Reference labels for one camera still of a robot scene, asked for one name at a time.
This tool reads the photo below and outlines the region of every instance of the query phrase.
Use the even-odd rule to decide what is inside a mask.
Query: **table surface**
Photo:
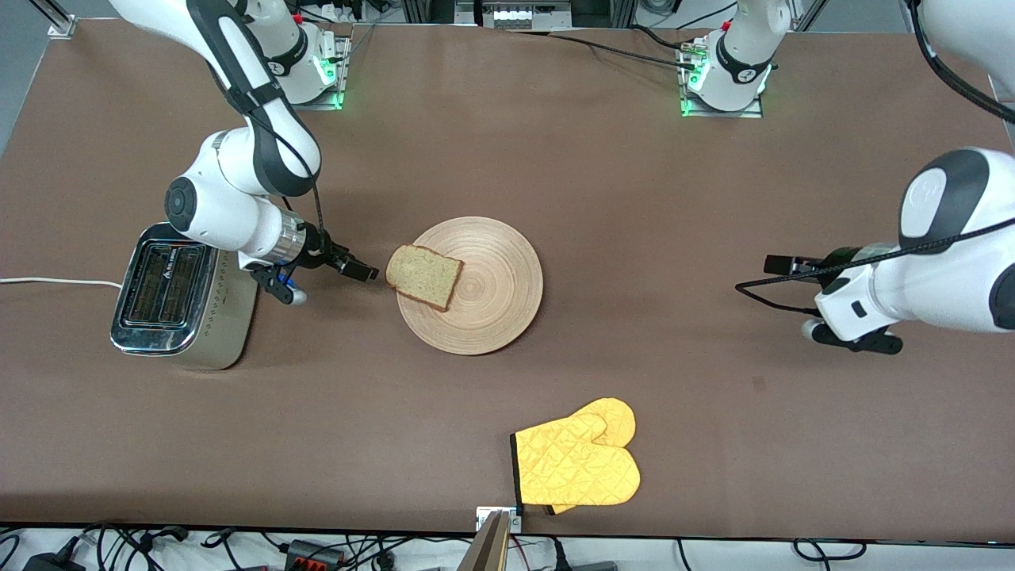
[[[663,66],[378,27],[347,108],[303,115],[332,234],[383,267],[442,220],[503,220],[543,264],[533,327],[447,355],[383,281],[306,271],[306,305],[261,296],[240,363],[195,373],[111,346],[113,289],[5,287],[0,519],[469,530],[514,501],[511,433],[615,397],[640,490],[527,531],[1015,540],[1012,338],[905,325],[901,355],[853,355],[733,290],[765,254],[891,239],[912,173],[1009,148],[1003,126],[911,37],[791,34],[779,62],[764,119],[681,118]],[[83,21],[49,47],[0,161],[3,274],[119,280],[166,184],[240,124],[195,54]]]

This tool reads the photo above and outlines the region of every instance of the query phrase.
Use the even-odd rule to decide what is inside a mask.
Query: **mounting plate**
[[[70,40],[71,35],[74,35],[74,30],[77,29],[77,16],[74,14],[67,15],[67,29],[57,29],[56,26],[51,25],[49,31],[46,32],[50,40]]]
[[[334,44],[326,43],[325,56],[336,58],[336,62],[330,65],[323,65],[324,73],[334,73],[335,83],[321,92],[313,100],[302,103],[294,103],[295,111],[337,111],[342,109],[345,102],[345,82],[349,76],[349,54],[352,50],[352,42],[344,35],[335,37],[331,31],[326,35],[334,38]]]
[[[680,115],[683,117],[729,117],[734,119],[760,119],[761,97],[754,96],[751,104],[740,111],[720,111],[701,100],[694,91],[687,88],[688,83],[697,81],[700,69],[708,65],[707,48],[703,45],[704,38],[697,38],[684,44],[693,46],[693,49],[675,50],[677,61],[680,63],[690,63],[697,67],[696,70],[680,68],[677,74],[677,83],[680,85]]]
[[[506,511],[511,513],[511,531],[512,534],[522,532],[522,516],[518,514],[518,508],[516,507],[487,507],[480,506],[476,508],[476,531],[483,526],[486,518],[489,517],[490,513],[495,511]]]

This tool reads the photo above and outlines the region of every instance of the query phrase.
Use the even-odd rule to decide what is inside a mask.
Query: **wooden plate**
[[[536,317],[543,270],[517,229],[466,216],[438,223],[414,243],[465,262],[447,312],[397,296],[402,317],[420,340],[456,355],[483,355],[515,341]]]

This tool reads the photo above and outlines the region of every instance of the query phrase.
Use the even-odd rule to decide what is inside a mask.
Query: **yellow oven mitt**
[[[576,505],[608,506],[634,495],[641,477],[623,448],[634,436],[634,414],[601,399],[566,419],[511,437],[518,503],[560,513]]]

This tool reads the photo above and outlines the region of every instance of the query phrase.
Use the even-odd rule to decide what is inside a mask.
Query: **power cord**
[[[134,533],[136,533],[136,531],[129,530],[129,531],[126,531],[126,533],[129,534],[129,536],[131,536],[133,538]],[[113,552],[113,559],[110,560],[110,567],[109,567],[110,571],[113,571],[116,568],[117,561],[120,561],[120,554],[123,553],[124,548],[126,548],[126,547],[127,547],[127,541],[124,540],[123,537],[119,538],[116,542],[114,542],[113,547],[110,548],[110,551]],[[99,562],[99,564],[98,564],[99,571],[106,571],[106,569],[107,569],[106,562],[107,562],[107,560],[109,560],[109,556],[110,556],[110,554],[106,554],[106,557],[103,558],[103,560]]]
[[[10,562],[10,558],[14,557],[14,552],[16,552],[17,548],[21,546],[21,538],[19,536],[7,536],[0,540],[0,546],[6,543],[11,543],[13,545],[10,547],[10,551],[7,552],[7,555],[3,558],[3,561],[0,561],[0,571],[3,571],[3,568]]]
[[[117,283],[116,281],[105,281],[103,279],[65,279],[63,277],[3,277],[0,278],[0,283],[30,283],[30,282],[43,282],[43,283],[76,283],[80,285],[109,285],[111,288],[116,288],[117,290],[122,290],[123,285]]]
[[[687,554],[684,553],[684,541],[677,538],[677,551],[680,552],[680,563],[684,566],[684,571],[691,571],[691,564],[687,563]]]
[[[653,31],[649,27],[644,26],[644,25],[641,25],[639,23],[631,24],[631,29],[636,29],[638,31],[645,32],[649,38],[652,39],[653,42],[659,44],[660,46],[665,46],[665,47],[667,47],[667,48],[669,48],[671,50],[679,50],[680,49],[680,43],[674,44],[672,42],[667,42],[666,40],[663,40],[662,38],[660,38],[659,35],[657,35],[655,31]]]
[[[117,550],[115,553],[117,554],[117,556],[119,556],[120,553],[123,551],[124,546],[127,545],[127,542],[124,541],[124,539],[121,537],[117,541],[113,542],[113,546],[110,547],[110,550],[106,553],[106,556],[103,557],[103,541],[106,539],[106,530],[108,528],[109,528],[108,525],[103,524],[101,528],[98,530],[98,539],[95,541],[95,563],[98,565],[98,571],[107,570],[106,563],[110,561],[110,556],[114,554],[114,550]],[[112,563],[116,564],[116,561],[117,558],[114,557]]]
[[[218,546],[222,546],[225,549],[225,555],[229,558],[229,563],[232,564],[232,567],[235,568],[236,571],[243,571],[244,568],[240,566],[240,563],[236,561],[236,556],[233,555],[232,553],[232,548],[229,547],[229,536],[235,532],[236,532],[235,527],[226,527],[225,529],[222,529],[220,531],[215,531],[214,533],[211,533],[210,536],[205,538],[203,542],[201,542],[201,547],[213,550]],[[129,559],[127,560],[126,571],[130,571]]]
[[[804,552],[800,551],[800,545],[803,543],[806,543],[810,545],[812,548],[814,548],[814,551],[817,552],[818,554],[817,557],[812,555],[807,555]],[[808,540],[807,538],[797,538],[796,540],[793,541],[793,552],[796,553],[797,556],[800,557],[801,559],[810,561],[811,563],[820,563],[824,565],[825,571],[831,571],[832,561],[853,561],[855,559],[860,559],[861,557],[863,557],[864,554],[867,553],[867,544],[860,544],[860,550],[857,551],[857,553],[852,553],[848,555],[827,555],[825,554],[824,550],[821,549],[821,546],[819,546],[818,543],[815,542],[814,540]]]
[[[153,570],[165,571],[165,569],[163,569],[162,566],[159,565],[158,562],[155,561],[154,558],[151,557],[151,550],[154,547],[153,546],[153,542],[154,542],[155,538],[160,538],[162,536],[168,536],[168,534],[176,536],[176,533],[165,531],[164,529],[162,531],[159,531],[159,532],[155,533],[155,534],[151,534],[150,531],[145,531],[141,536],[140,539],[135,540],[134,539],[134,533],[136,531],[127,532],[127,531],[124,531],[123,529],[120,529],[118,527],[113,527],[113,528],[116,529],[118,533],[120,533],[121,538],[123,538],[124,544],[125,545],[129,545],[131,547],[131,549],[134,550],[134,551],[131,552],[130,556],[127,558],[127,563],[124,565],[124,570],[125,571],[129,571],[130,570],[131,563],[133,563],[134,558],[138,554],[140,554],[141,557],[145,560],[145,562],[148,563],[148,571],[153,571]],[[182,537],[183,537],[183,539],[180,539],[180,537],[177,537],[177,541],[178,542],[183,542],[187,538],[187,530],[186,529],[183,529],[183,536]],[[112,562],[111,565],[115,565],[116,564],[116,559],[117,559],[118,556],[119,556],[119,554],[116,555],[116,556],[114,556],[113,562]]]
[[[1008,123],[1015,123],[1015,111],[1008,109],[997,99],[989,96],[959,77],[958,74],[945,65],[945,63],[941,61],[941,58],[939,58],[938,55],[931,49],[928,44],[927,34],[924,32],[924,27],[920,21],[920,14],[917,10],[920,3],[921,0],[906,0],[906,5],[909,8],[909,18],[912,20],[913,35],[917,37],[917,44],[920,46],[920,53],[924,56],[924,59],[927,60],[928,65],[931,66],[934,73],[955,92],[962,95],[979,109],[983,109],[991,115],[994,115],[995,117]]]
[[[652,56],[647,56],[645,54],[638,54],[638,53],[635,53],[635,52],[628,52],[626,50],[621,50],[619,48],[614,48],[613,46],[606,46],[604,44],[598,44],[596,42],[590,42],[588,40],[583,40],[581,38],[572,38],[570,35],[555,35],[552,32],[546,32],[546,31],[532,32],[532,33],[534,33],[536,35],[544,35],[546,38],[556,38],[557,40],[564,40],[566,42],[574,42],[576,44],[582,44],[583,46],[589,46],[590,48],[596,48],[598,50],[604,50],[604,51],[607,51],[607,52],[612,52],[614,54],[620,54],[621,56],[627,56],[629,58],[634,58],[634,59],[644,60],[644,61],[653,62],[653,63],[659,63],[659,64],[667,65],[667,66],[670,66],[670,67],[676,67],[676,68],[688,69],[688,70],[694,69],[694,65],[690,64],[690,63],[682,63],[682,62],[664,60],[662,58],[654,58]]]
[[[553,550],[557,554],[557,564],[553,568],[553,571],[571,571],[570,564],[567,563],[567,554],[564,553],[564,546],[560,543],[560,540],[551,537],[550,541],[553,542]]]
[[[264,538],[264,541],[268,542],[269,544],[272,545],[272,547],[274,547],[276,550],[278,550],[279,553],[283,553],[283,554],[284,553],[288,553],[288,551],[289,551],[289,544],[278,544],[278,543],[275,543],[264,531],[261,531],[261,537]]]

